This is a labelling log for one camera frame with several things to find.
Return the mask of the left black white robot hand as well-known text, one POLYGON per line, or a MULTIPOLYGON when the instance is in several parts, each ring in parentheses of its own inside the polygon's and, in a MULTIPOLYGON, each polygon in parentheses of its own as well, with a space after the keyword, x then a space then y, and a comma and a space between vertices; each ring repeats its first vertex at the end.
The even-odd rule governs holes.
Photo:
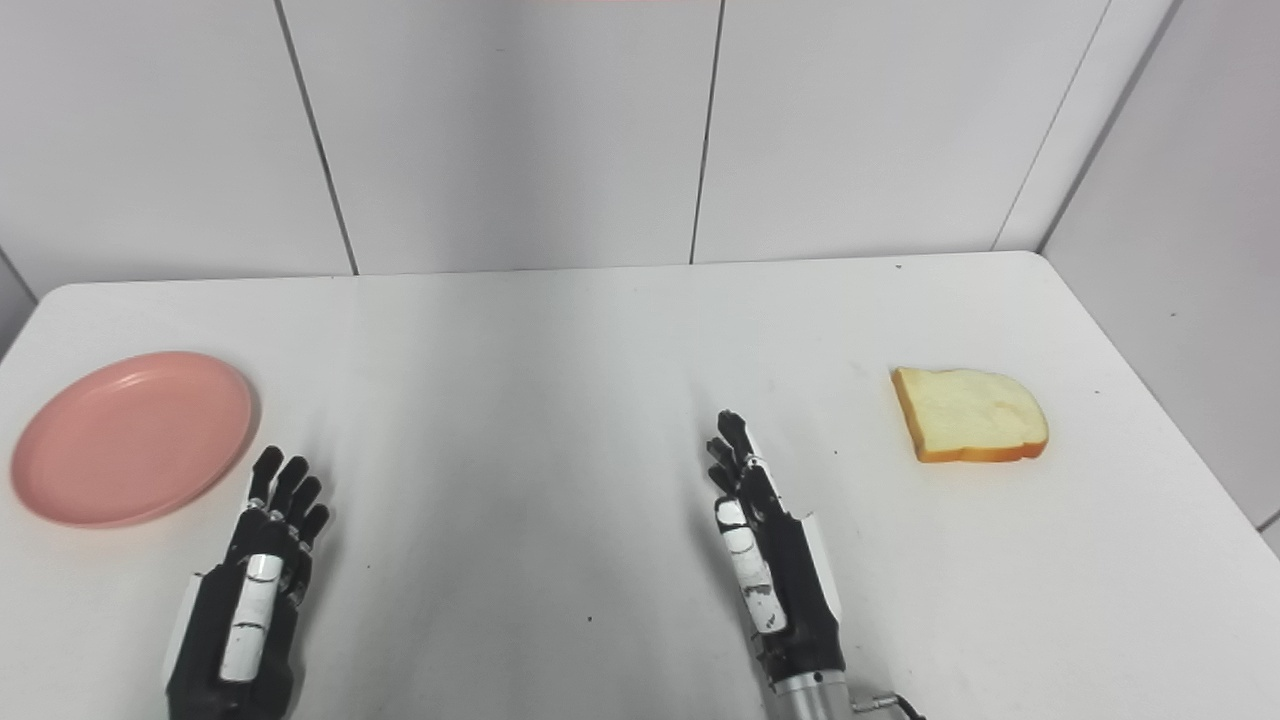
POLYGON ((166 660, 170 719, 283 719, 291 653, 332 514, 305 457, 268 446, 221 561, 192 577, 166 660))

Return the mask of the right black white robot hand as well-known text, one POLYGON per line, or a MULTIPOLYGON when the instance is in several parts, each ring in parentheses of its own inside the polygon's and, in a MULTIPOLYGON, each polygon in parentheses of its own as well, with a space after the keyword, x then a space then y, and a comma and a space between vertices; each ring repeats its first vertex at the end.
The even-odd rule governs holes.
POLYGON ((838 603, 810 538, 810 518, 790 512, 745 419, 724 409, 705 450, 719 491, 716 528, 754 632, 756 660, 777 687, 796 676, 844 673, 838 603))

